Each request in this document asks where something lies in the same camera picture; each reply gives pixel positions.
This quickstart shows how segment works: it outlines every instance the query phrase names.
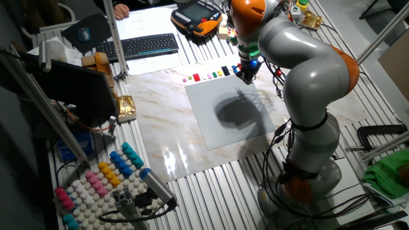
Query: marble surface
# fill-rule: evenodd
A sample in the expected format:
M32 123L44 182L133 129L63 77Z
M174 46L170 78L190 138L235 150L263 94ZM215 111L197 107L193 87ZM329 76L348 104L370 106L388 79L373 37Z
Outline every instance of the marble surface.
M200 84L207 79L207 74L221 70L240 60L238 56L228 56L162 70L144 75L127 77L129 93L135 100L137 120L148 154L152 170L164 182L176 180L217 165L265 151L273 133L253 137L208 151L201 135L192 107L187 97L185 86ZM188 80L188 76L198 73L201 81ZM254 81L258 93L278 128L289 118L286 106L276 95L272 84L272 74L263 65ZM354 92L328 106L341 127L369 117Z

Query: black keyboard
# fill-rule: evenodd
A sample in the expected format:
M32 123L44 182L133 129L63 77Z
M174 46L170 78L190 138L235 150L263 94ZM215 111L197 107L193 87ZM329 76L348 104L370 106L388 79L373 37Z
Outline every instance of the black keyboard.
M179 49L172 33L131 38L121 40L121 43L126 61L173 54ZM97 45L96 51L106 53L110 63L118 62L113 42Z

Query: metal pole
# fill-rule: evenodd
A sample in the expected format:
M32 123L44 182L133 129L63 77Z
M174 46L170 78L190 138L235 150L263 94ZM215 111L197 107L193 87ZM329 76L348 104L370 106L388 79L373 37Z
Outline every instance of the metal pole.
M118 34L116 19L114 13L114 7L112 6L111 0L104 0L105 11L107 12L107 18L109 22L109 28L111 29L112 39L114 40L114 46L116 50L116 55L118 57L118 62L120 64L120 71L123 78L128 76L127 62L125 61L125 56L123 55L122 44L120 40L120 35Z
M362 159L364 160L364 162L368 162L374 157L377 157L382 153L390 150L391 148L394 148L395 146L405 143L406 141L409 141L409 131L404 132L403 134L399 135L399 137L394 138L393 140L380 146L379 148L374 149L373 151L362 157Z
M8 48L8 52L18 56L17 51L11 46ZM58 135L65 141L66 145L70 148L77 159L82 163L85 168L89 167L89 161L85 152L82 150L78 141L72 135L71 131L65 125L64 121L58 115L57 111L51 106L51 103L45 93L38 85L35 78L27 73L22 65L21 61L11 57L7 54L0 54L0 61L10 71L13 77L20 84L22 89L28 94L30 99L34 102L37 108L45 116L47 121L51 124Z
M378 46L395 30L397 25L401 23L409 15L409 3L392 19L391 22L381 31L376 40L368 45L366 49L357 58L358 65L361 65Z

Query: blue object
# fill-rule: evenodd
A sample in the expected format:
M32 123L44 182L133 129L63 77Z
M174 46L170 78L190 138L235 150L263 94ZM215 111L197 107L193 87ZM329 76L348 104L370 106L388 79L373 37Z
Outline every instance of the blue object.
M80 42L89 42L91 39L88 27L81 27L78 30L78 40Z
M139 177L141 177L141 179L145 179L145 176L148 175L148 173L152 172L152 170L150 168L144 168L139 172Z
M251 62L250 62L250 66L251 67L255 67L255 66L257 66L257 59L256 60L252 60Z
M67 226L69 230L77 230L80 229L77 221L73 218L71 214L65 215L63 218L63 223Z
M89 132L81 132L74 134L75 139L78 141L79 145L84 150L85 154L90 155L94 153L94 145L92 136ZM75 155L72 153L70 148L65 144L65 142L60 139L57 142L58 151L61 154L61 158L65 160L75 159Z
M118 155L117 152L113 151L111 154L109 154L111 157L112 162L115 164L115 166L118 168L120 173L122 173L124 178L129 178L130 175L132 175L132 170L129 168L129 166L122 160L122 158Z
M123 152L128 156L130 161L136 166L137 169L141 169L144 165L143 160L139 157L139 155L130 147L127 142L122 144Z
M231 66L231 67L233 68L233 72L234 72L234 73L237 73L237 72L238 72L238 70L237 70L237 69L238 69L238 66Z

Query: white lego brick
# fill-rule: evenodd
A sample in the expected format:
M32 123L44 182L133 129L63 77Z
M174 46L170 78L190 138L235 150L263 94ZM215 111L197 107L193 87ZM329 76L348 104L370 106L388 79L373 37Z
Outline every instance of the white lego brick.
M226 27L219 27L219 32L217 34L217 38L221 40L225 40L228 38L228 28Z

